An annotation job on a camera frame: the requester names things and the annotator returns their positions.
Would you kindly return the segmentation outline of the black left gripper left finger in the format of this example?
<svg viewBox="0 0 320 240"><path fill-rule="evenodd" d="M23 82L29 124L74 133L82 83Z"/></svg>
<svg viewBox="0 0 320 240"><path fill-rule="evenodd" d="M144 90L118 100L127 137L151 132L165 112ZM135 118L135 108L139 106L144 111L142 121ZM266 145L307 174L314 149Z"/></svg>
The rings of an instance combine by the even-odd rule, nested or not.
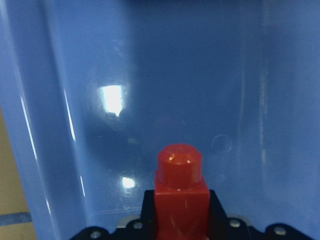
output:
<svg viewBox="0 0 320 240"><path fill-rule="evenodd" d="M144 192L140 219L143 224L142 229L146 231L148 235L157 234L157 217L154 190L146 190Z"/></svg>

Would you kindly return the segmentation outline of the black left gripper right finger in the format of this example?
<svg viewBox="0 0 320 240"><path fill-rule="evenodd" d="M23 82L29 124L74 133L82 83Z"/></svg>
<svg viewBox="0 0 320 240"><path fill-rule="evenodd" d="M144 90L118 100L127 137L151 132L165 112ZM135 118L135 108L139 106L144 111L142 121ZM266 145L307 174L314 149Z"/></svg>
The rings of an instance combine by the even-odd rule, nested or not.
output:
<svg viewBox="0 0 320 240"><path fill-rule="evenodd" d="M227 235L227 215L216 192L210 190L208 235Z"/></svg>

